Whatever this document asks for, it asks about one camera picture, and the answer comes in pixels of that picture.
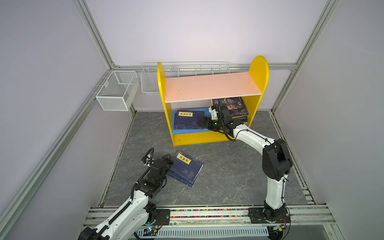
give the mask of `bookshelf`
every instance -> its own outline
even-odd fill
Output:
[[[174,146],[228,141],[218,132],[172,134],[170,103],[241,96],[247,106],[248,125],[251,126],[257,108],[268,85],[269,68],[263,56],[253,59],[248,72],[166,78],[163,64],[157,63],[157,81]]]

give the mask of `pink shelf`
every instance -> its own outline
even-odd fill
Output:
[[[249,72],[167,78],[165,85],[165,103],[262,94]]]

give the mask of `white mesh basket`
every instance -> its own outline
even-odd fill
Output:
[[[103,110],[129,111],[139,81],[135,71],[113,70],[96,94]]]
[[[146,95],[159,94],[157,63],[142,63],[141,91]],[[172,62],[163,63],[166,78],[230,73],[229,62]]]

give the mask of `stack of books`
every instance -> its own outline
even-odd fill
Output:
[[[202,120],[204,115],[204,111],[178,110],[175,113],[173,129],[202,129],[197,122]]]
[[[220,108],[227,107],[233,119],[239,120],[244,124],[248,123],[249,112],[242,97],[212,99],[211,104],[218,106],[219,101]]]
[[[203,164],[195,159],[178,151],[172,158],[173,164],[167,175],[192,187],[195,184],[197,175],[200,173]]]

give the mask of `white wire basket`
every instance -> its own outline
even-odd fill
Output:
[[[103,110],[129,111],[139,81],[135,71],[113,70],[96,94]]]
[[[157,63],[141,65],[141,91],[146,95],[159,94]],[[168,62],[163,67],[166,78],[230,73],[229,62]]]

